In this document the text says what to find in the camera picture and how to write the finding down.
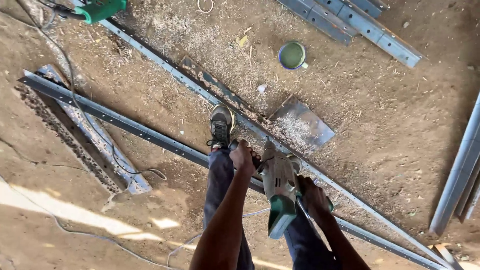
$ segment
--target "dirt ground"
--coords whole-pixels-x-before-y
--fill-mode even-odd
[[[478,210],[464,224],[452,219],[441,238],[428,233],[480,88],[480,1],[385,2],[391,9],[379,22],[428,58],[414,69],[362,37],[345,48],[274,0],[215,1],[209,14],[197,11],[193,0],[131,0],[117,20],[176,62],[189,55],[259,114],[273,113],[294,94],[336,132],[310,155],[312,161],[422,243],[450,243],[457,258],[480,265]],[[211,3],[200,5],[208,10]],[[29,7],[40,17],[37,5]],[[0,9],[28,21],[14,0],[3,1]],[[240,47],[236,39],[250,27]],[[101,25],[57,19],[49,34],[69,55],[76,86],[86,97],[208,152],[210,105],[162,68]],[[7,182],[61,217],[68,229],[113,237],[159,263],[201,232],[207,170],[109,126],[138,169],[158,168],[168,179],[146,174],[153,192],[126,196],[102,211],[108,193],[93,176],[73,168],[82,166],[13,89],[22,69],[48,63],[65,68],[59,52],[35,30],[1,14],[0,37],[0,137],[39,162],[24,161],[0,143],[0,174]],[[276,60],[289,40],[306,46],[308,69],[287,71]],[[263,83],[264,95],[256,90]],[[253,137],[240,126],[236,134]],[[104,240],[63,233],[42,210],[0,186],[1,269],[158,268]],[[336,190],[325,190],[337,216],[415,250]],[[267,206],[264,196],[250,191],[244,211]],[[267,219],[266,213],[244,219],[256,267],[290,269],[285,241],[266,237]],[[372,269],[419,269],[362,240],[351,241]],[[171,259],[172,266],[187,269],[194,243]]]

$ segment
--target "gray sneaker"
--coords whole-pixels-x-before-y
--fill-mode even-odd
[[[225,107],[225,105],[216,105],[210,115],[210,132],[212,139],[207,141],[207,145],[214,148],[227,148],[230,144],[230,134],[235,127],[235,115]]]

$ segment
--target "blue jeans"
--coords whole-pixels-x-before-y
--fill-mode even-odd
[[[228,187],[233,180],[233,162],[229,156],[230,150],[218,149],[208,154],[207,194],[204,206],[204,229],[220,206]],[[297,206],[297,217],[284,233],[288,250],[293,260],[294,270],[330,270],[340,269],[332,252],[323,241],[316,236],[307,217]],[[248,248],[245,232],[242,232],[237,270],[253,270],[252,255]]]

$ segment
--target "power cord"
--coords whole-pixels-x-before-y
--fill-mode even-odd
[[[108,238],[108,237],[105,237],[105,236],[100,236],[100,235],[96,235],[96,234],[92,234],[92,233],[84,233],[84,232],[77,232],[77,231],[71,231],[71,230],[67,230],[65,229],[65,227],[63,227],[60,222],[59,222],[59,219],[57,218],[57,216],[55,216],[52,212],[48,211],[47,209],[45,209],[44,207],[40,206],[39,204],[37,204],[36,202],[34,202],[32,199],[30,199],[28,196],[24,195],[22,192],[18,191],[17,189],[13,188],[7,181],[5,181],[5,179],[3,178],[3,176],[0,175],[0,180],[6,184],[11,190],[13,190],[14,192],[18,193],[19,195],[21,195],[22,197],[26,198],[28,201],[30,201],[31,203],[33,203],[34,205],[38,206],[39,208],[43,209],[48,215],[50,215],[54,220],[55,220],[55,224],[57,225],[57,227],[59,227],[62,231],[66,232],[66,233],[72,233],[72,234],[79,234],[79,235],[86,235],[86,236],[90,236],[90,237],[95,237],[95,238],[99,238],[99,239],[103,239],[103,240],[107,240],[109,241],[110,243],[113,243],[115,244],[116,246],[118,246],[119,248],[121,248],[122,250],[132,254],[133,256],[135,256],[136,258],[142,260],[142,261],[145,261],[147,263],[151,263],[153,265],[156,265],[156,266],[160,266],[160,267],[163,267],[163,268],[166,268],[166,269],[169,269],[169,270],[180,270],[180,269],[177,269],[177,268],[173,268],[173,267],[170,267],[170,264],[169,264],[169,261],[170,261],[170,256],[174,255],[177,251],[179,251],[181,248],[183,248],[184,246],[190,244],[191,242],[193,242],[196,238],[202,236],[202,234],[198,234],[196,236],[194,236],[193,238],[191,238],[190,240],[188,240],[187,242],[183,243],[182,245],[178,246],[177,248],[175,248],[172,252],[170,252],[168,254],[168,257],[167,257],[167,264],[164,265],[164,264],[160,264],[160,263],[156,263],[152,260],[149,260],[145,257],[142,257],[138,254],[136,254],[135,252],[127,249],[126,247],[123,247],[122,245],[120,245],[118,242]],[[265,208],[263,210],[260,210],[260,211],[257,211],[257,212],[254,212],[254,213],[249,213],[249,214],[244,214],[242,215],[243,217],[247,217],[247,216],[251,216],[251,215],[256,215],[256,214],[260,214],[260,213],[263,213],[267,210],[269,210],[270,208]]]
[[[65,59],[65,62],[67,63],[67,66],[68,66],[68,76],[67,76],[67,80],[70,79],[70,81],[68,82],[70,85],[68,86],[69,90],[72,92],[72,100],[75,104],[75,106],[77,107],[77,109],[80,111],[81,115],[83,116],[83,118],[86,120],[86,123],[88,125],[88,127],[90,129],[92,129],[93,131],[95,131],[95,133],[106,143],[106,145],[110,146],[112,148],[112,158],[113,160],[115,161],[115,163],[117,164],[117,166],[119,168],[121,168],[123,171],[125,171],[126,173],[129,173],[129,174],[133,174],[133,175],[137,175],[137,174],[141,174],[143,172],[151,172],[151,173],[154,173],[156,176],[158,176],[161,180],[163,181],[166,181],[167,180],[167,177],[165,176],[164,173],[162,173],[160,170],[158,169],[154,169],[154,168],[150,168],[150,169],[145,169],[145,170],[139,170],[137,172],[131,172],[129,170],[127,170],[126,168],[124,168],[117,160],[117,155],[115,154],[115,146],[113,145],[113,143],[107,141],[101,134],[100,132],[95,129],[92,125],[92,123],[90,122],[90,120],[87,118],[87,116],[85,115],[85,112],[84,110],[82,109],[82,107],[80,106],[80,104],[78,103],[75,95],[76,95],[76,91],[75,91],[75,87],[74,87],[74,75],[73,75],[73,68],[72,68],[72,63],[70,62],[67,54],[65,53],[65,51],[60,47],[60,45],[58,45],[52,38],[50,38],[44,31],[43,29],[37,25],[37,23],[35,22],[35,20],[33,19],[32,15],[27,11],[27,9],[22,5],[22,3],[20,2],[20,0],[15,0],[17,2],[17,4],[23,9],[23,11],[27,14],[28,18],[30,19],[30,21],[32,22],[33,25],[28,25],[28,26],[31,26],[31,27],[34,27],[36,28],[39,33],[41,33],[48,41],[50,41],[61,53],[62,57]],[[10,18],[16,20],[16,21],[19,21],[23,24],[26,24],[25,22],[22,22],[21,20],[18,20],[17,18],[14,18],[12,16],[10,16]]]

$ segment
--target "hand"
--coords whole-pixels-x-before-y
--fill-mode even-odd
[[[255,174],[255,166],[253,165],[252,158],[257,158],[260,160],[260,156],[257,155],[251,147],[247,147],[248,142],[246,140],[241,140],[237,149],[230,152],[230,158],[233,161],[233,165],[237,168],[238,171],[245,172],[249,176]]]
[[[302,202],[308,214],[315,220],[325,220],[332,217],[324,190],[316,186],[310,177],[297,176]]]

